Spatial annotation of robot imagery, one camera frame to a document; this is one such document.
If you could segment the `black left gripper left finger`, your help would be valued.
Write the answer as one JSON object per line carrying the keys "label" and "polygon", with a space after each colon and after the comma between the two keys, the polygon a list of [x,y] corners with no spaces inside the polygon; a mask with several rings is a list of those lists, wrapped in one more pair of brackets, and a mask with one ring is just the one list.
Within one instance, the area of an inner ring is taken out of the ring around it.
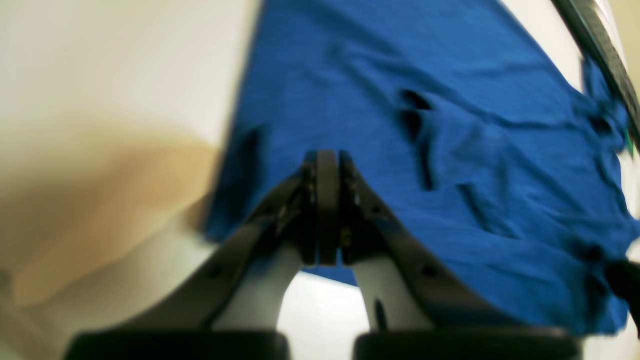
{"label": "black left gripper left finger", "polygon": [[302,166],[171,294],[120,325],[78,335],[67,360],[288,360],[276,327],[299,270],[338,258],[339,166],[332,150]]}

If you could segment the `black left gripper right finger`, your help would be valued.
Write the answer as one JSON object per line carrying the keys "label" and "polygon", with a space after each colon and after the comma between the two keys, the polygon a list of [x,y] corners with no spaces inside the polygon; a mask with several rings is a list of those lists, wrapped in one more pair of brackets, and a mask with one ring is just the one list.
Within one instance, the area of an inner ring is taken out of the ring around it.
{"label": "black left gripper right finger", "polygon": [[370,331],[355,360],[580,360],[579,341],[526,325],[466,286],[416,239],[339,152],[340,250],[365,302]]}

